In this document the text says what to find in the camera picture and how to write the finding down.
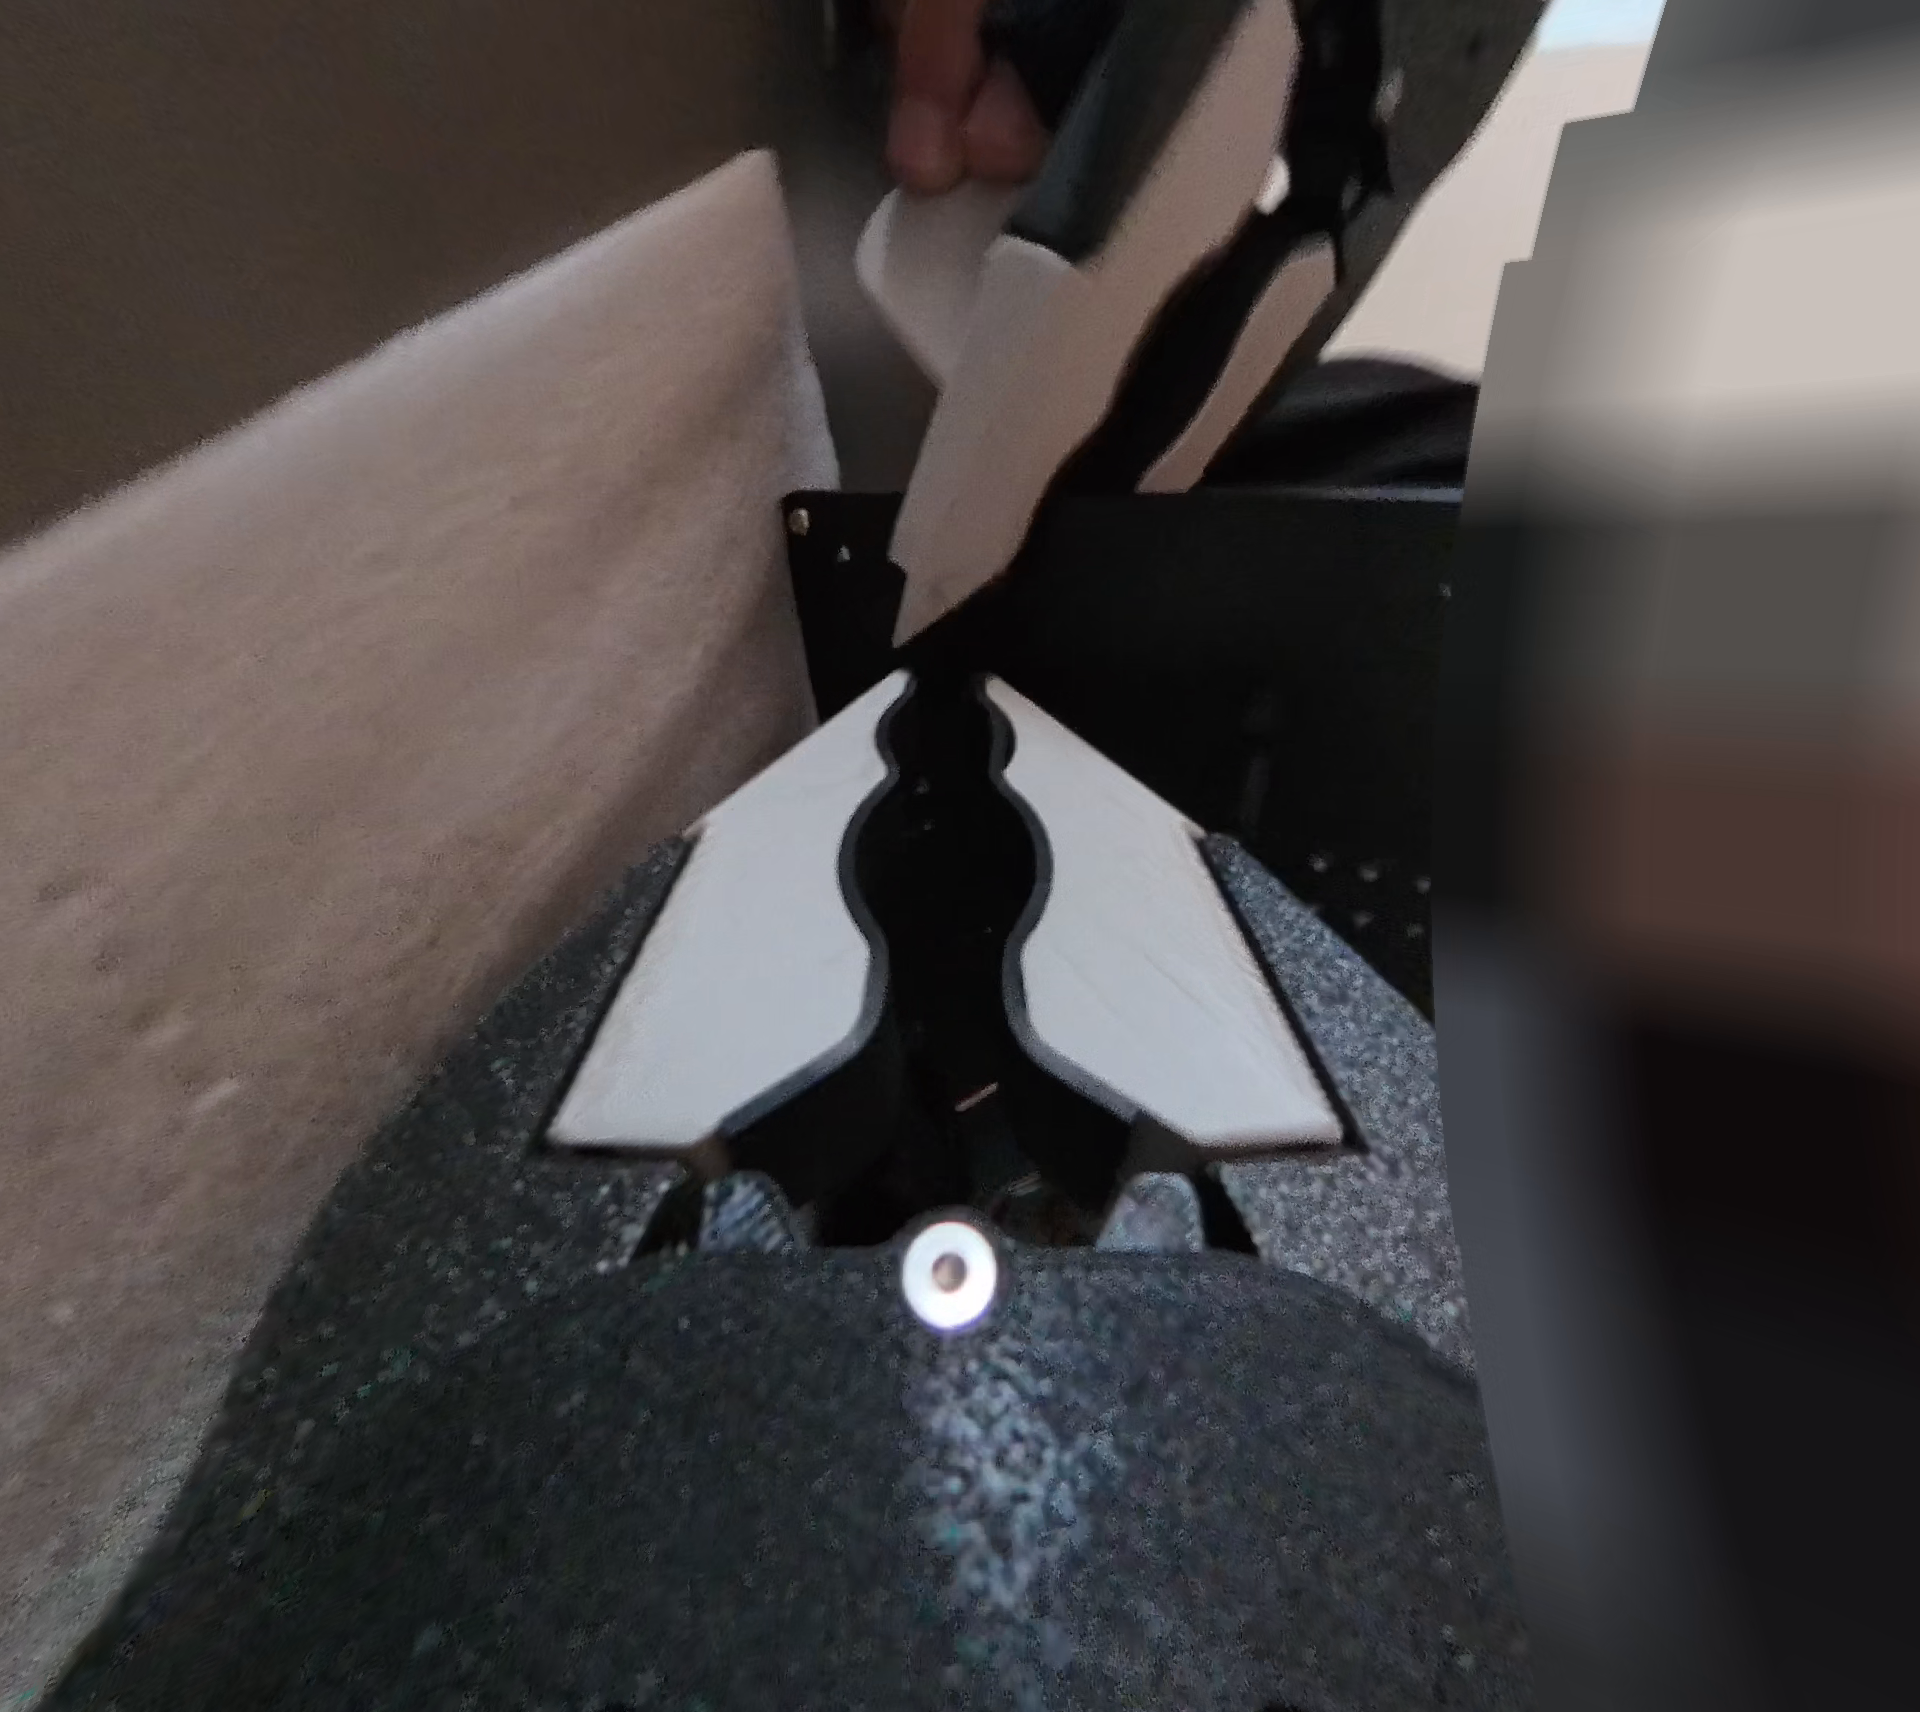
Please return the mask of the white foam sheet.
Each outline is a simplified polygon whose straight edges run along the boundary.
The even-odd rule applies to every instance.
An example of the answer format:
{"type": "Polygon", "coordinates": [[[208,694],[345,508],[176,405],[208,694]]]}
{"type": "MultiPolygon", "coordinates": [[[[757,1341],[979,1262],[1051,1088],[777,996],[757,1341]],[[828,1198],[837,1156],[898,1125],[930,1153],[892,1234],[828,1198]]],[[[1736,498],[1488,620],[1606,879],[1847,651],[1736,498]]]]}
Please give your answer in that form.
{"type": "Polygon", "coordinates": [[[5,1709],[377,1125],[816,721],[753,150],[5,554],[5,1709]]]}

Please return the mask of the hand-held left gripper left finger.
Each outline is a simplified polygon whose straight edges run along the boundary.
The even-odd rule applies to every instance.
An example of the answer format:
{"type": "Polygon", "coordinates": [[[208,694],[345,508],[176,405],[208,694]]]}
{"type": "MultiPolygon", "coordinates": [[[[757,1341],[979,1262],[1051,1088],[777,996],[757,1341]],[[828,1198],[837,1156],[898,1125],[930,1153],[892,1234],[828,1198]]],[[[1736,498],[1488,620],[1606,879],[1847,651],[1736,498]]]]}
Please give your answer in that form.
{"type": "Polygon", "coordinates": [[[875,1039],[887,944],[854,855],[898,779],[894,670],[707,813],[549,1125],[566,1150],[735,1140],[875,1039]]]}

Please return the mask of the blue toy robot arm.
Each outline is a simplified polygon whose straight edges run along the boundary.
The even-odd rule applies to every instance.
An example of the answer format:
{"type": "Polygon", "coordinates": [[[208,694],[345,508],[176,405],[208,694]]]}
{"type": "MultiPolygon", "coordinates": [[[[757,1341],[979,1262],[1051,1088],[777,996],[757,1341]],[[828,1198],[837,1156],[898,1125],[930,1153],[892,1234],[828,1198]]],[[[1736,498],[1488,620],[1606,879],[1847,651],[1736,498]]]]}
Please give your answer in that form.
{"type": "Polygon", "coordinates": [[[1358,1149],[1222,1183],[1272,1264],[1472,1366],[1433,1052],[1434,723],[1462,494],[1071,500],[947,640],[1197,822],[1358,1149]]]}

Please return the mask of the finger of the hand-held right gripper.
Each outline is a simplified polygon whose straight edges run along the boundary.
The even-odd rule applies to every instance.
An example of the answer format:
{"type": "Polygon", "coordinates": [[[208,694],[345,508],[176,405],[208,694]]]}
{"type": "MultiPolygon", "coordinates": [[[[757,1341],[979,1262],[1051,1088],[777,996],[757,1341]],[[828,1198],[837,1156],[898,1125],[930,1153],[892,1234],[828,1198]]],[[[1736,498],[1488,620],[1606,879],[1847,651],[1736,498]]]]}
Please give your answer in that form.
{"type": "Polygon", "coordinates": [[[875,210],[860,288],[936,388],[889,546],[894,646],[1008,570],[1164,305],[1250,217],[1298,53],[1293,0],[1216,31],[1135,0],[1022,194],[894,191],[875,210]]]}
{"type": "Polygon", "coordinates": [[[1143,496],[1192,490],[1281,374],[1336,286],[1332,236],[1300,243],[1263,286],[1198,412],[1144,472],[1143,496]]]}

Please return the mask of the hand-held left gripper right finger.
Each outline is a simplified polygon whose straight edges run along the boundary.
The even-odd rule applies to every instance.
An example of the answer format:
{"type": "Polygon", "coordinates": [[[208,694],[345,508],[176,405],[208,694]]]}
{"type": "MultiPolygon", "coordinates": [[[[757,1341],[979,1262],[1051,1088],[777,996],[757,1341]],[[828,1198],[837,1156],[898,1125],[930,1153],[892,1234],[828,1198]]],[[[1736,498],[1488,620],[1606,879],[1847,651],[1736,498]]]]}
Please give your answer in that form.
{"type": "Polygon", "coordinates": [[[1003,965],[1022,1052],[1192,1150],[1338,1146],[1342,1117],[1201,827],[1007,680],[980,698],[997,790],[1035,855],[1003,965]]]}

